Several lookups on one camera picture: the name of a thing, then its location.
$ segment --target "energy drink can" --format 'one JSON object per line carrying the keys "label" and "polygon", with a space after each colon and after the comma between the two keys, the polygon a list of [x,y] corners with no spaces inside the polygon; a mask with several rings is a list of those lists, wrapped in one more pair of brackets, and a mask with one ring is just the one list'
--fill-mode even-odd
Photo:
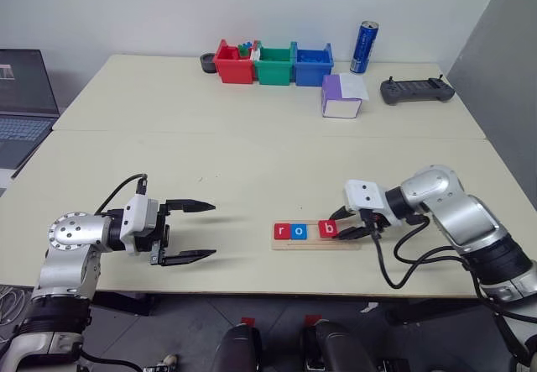
{"label": "energy drink can", "polygon": [[358,74],[366,72],[369,56],[373,50],[373,44],[378,33],[378,24],[372,21],[363,21],[358,31],[358,40],[354,48],[354,56],[351,61],[351,71]]}

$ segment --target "black game controller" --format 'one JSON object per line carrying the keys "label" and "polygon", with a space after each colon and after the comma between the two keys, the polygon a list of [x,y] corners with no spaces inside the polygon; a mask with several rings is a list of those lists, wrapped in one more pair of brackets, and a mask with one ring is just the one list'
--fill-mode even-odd
{"label": "black game controller", "polygon": [[442,80],[442,74],[438,78],[429,78],[420,81],[394,81],[393,77],[380,84],[380,93],[388,105],[394,105],[399,101],[449,101],[455,90]]}

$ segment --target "laptop screen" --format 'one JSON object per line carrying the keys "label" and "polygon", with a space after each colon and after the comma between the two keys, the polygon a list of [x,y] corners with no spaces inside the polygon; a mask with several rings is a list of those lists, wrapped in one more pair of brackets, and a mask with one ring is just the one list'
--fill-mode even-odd
{"label": "laptop screen", "polygon": [[0,49],[0,113],[59,115],[39,50]]}

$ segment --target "plastic bin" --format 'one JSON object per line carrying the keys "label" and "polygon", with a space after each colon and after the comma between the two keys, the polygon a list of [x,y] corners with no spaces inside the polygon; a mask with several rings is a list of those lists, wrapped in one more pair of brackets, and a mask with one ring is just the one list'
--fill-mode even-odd
{"label": "plastic bin", "polygon": [[323,77],[330,75],[334,66],[330,43],[323,50],[302,50],[296,42],[291,42],[291,49],[296,85],[322,86]]}
{"label": "plastic bin", "polygon": [[288,49],[268,49],[258,44],[254,65],[260,84],[289,85],[293,72],[293,56]]}
{"label": "plastic bin", "polygon": [[241,57],[237,46],[229,46],[222,39],[213,62],[222,82],[231,84],[251,84],[255,78],[255,69],[250,55]]}

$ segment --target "purple book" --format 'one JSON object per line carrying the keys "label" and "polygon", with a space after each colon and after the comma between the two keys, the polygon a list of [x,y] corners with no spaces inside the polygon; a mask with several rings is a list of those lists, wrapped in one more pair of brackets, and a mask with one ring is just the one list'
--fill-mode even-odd
{"label": "purple book", "polygon": [[339,75],[325,76],[321,88],[322,115],[325,118],[355,118],[362,99],[342,97]]}

